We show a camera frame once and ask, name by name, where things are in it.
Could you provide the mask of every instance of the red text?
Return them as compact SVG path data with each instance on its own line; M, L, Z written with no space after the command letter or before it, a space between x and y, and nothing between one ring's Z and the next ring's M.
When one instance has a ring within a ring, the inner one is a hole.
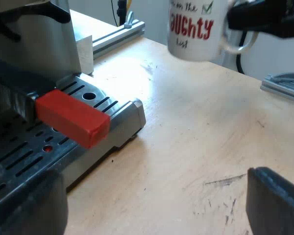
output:
M196 22L192 18L188 18L181 14L171 14L171 31L177 35L188 36L207 40L210 37L211 28L214 24L213 20L203 20L202 17Z

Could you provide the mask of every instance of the black object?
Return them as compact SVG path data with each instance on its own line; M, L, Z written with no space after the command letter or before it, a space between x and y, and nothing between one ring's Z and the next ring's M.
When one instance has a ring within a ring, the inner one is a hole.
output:
M294 0L256 0L235 6L227 13L229 28L294 37Z
M66 24L71 21L69 12L48 1L0 13L0 33L14 42L19 42L21 40L21 36L10 30L6 24L17 21L23 15L47 16L62 24Z
M35 100L54 90L55 86L41 75L0 60L0 102L5 102L29 122L36 119Z
M294 235L294 185L269 168L249 169L246 212L255 235Z
M63 178L45 171L0 204L0 235L62 235L67 219Z
M112 13L113 13L114 22L116 23L116 26L118 27L118 23L117 23L117 20L116 20L116 15L114 14L114 7L113 7L113 1L112 0L111 0L111 7L112 7Z
M240 40L240 44L239 44L240 47L244 45L246 35L247 35L247 31L244 31L242 34L241 40ZM245 74L243 71L243 68L242 68L242 64L241 64L241 54L238 54L236 56L236 68L237 68L238 72Z
M118 0L118 10L117 10L117 14L118 17L120 18L120 25L123 25L126 22L126 4L127 4L127 0Z

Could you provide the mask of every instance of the metal bracket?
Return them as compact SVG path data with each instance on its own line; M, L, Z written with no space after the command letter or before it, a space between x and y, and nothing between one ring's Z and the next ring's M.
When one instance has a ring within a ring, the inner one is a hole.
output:
M260 89L294 101L294 73L268 75L263 80Z

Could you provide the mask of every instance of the scratch mark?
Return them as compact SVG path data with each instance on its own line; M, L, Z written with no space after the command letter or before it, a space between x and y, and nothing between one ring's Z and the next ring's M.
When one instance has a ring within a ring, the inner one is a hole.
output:
M227 138L227 140L224 142L221 148L223 148L226 145L226 143L234 136L234 134L235 134L235 131L229 136L229 138Z
M149 75L153 75L152 67L150 65L141 65L141 67L144 68Z
M227 179L224 179L224 180L216 180L216 181L208 182L208 183L205 183L205 185L214 184L214 185L218 185L219 187L229 186L231 183L233 183L234 181L238 181L238 180L242 179L244 176L246 176L246 174L234 176L234 177L227 178Z
M231 214L233 214L235 202L236 202L236 198L234 199L233 204L232 204Z
M258 123L262 128L265 127L265 126L264 126L259 120L257 120L257 123Z

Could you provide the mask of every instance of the metal base plate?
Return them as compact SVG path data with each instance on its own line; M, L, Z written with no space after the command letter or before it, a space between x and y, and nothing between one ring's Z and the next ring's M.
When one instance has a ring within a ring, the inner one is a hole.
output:
M138 99L118 99L76 76L66 80L59 89L107 113L111 117L108 137L87 151L39 120L34 124L27 123L12 111L2 113L0 203L27 180L46 169L61 172L65 186L70 186L110 149L121 147L146 123L143 105ZM96 97L85 95L87 93L95 94Z

